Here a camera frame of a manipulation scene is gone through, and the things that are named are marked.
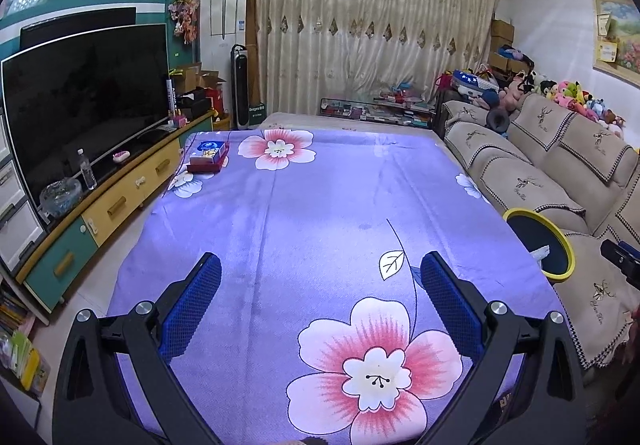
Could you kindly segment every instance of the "plastic bottle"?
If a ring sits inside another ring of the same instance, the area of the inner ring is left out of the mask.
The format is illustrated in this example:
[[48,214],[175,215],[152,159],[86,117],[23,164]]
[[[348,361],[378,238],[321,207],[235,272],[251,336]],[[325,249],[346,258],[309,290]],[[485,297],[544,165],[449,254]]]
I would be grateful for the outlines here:
[[98,184],[95,180],[94,171],[91,170],[89,158],[84,155],[84,151],[82,149],[78,149],[78,156],[80,157],[80,170],[82,171],[82,177],[84,177],[86,187],[89,190],[94,190]]

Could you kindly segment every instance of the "pink flower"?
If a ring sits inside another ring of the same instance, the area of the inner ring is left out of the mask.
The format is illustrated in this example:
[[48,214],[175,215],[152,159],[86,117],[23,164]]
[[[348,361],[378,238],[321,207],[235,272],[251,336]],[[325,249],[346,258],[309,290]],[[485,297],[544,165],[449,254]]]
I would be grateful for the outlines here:
[[249,136],[240,143],[238,154],[245,158],[257,158],[255,168],[284,169],[289,162],[309,163],[316,153],[306,149],[314,135],[308,130],[267,129],[264,138]]
[[315,435],[351,426],[353,445],[420,436],[421,400],[446,395],[462,374],[450,336],[426,331],[409,342],[405,307],[371,297],[358,301],[350,322],[314,320],[298,336],[300,358],[321,372],[287,386],[290,422]]

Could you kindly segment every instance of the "white wall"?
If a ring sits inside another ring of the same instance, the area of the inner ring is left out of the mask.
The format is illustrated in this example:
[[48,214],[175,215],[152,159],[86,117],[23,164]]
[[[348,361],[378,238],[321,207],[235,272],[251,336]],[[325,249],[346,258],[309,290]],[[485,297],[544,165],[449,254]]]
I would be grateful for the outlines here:
[[626,120],[625,140],[640,146],[640,89],[593,69],[593,0],[500,0],[515,27],[514,46],[551,79],[578,81]]

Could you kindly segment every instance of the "painting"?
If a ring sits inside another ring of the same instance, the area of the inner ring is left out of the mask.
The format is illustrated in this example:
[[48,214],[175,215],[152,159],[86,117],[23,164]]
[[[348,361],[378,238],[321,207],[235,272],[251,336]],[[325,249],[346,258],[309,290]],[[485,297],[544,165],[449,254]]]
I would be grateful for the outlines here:
[[632,0],[593,0],[596,17],[610,13],[606,38],[598,37],[595,22],[595,52],[598,42],[609,41],[618,46],[615,62],[603,62],[594,55],[593,67],[640,87],[640,11]]

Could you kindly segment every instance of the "yellow plastic container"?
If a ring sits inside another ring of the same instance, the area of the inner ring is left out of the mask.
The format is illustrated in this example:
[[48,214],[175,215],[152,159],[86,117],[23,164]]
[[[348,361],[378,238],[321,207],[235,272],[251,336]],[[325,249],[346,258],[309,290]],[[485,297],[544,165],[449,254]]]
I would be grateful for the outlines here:
[[526,208],[512,208],[502,216],[527,251],[549,245],[542,270],[549,282],[564,282],[574,272],[575,254],[566,236],[551,221]]

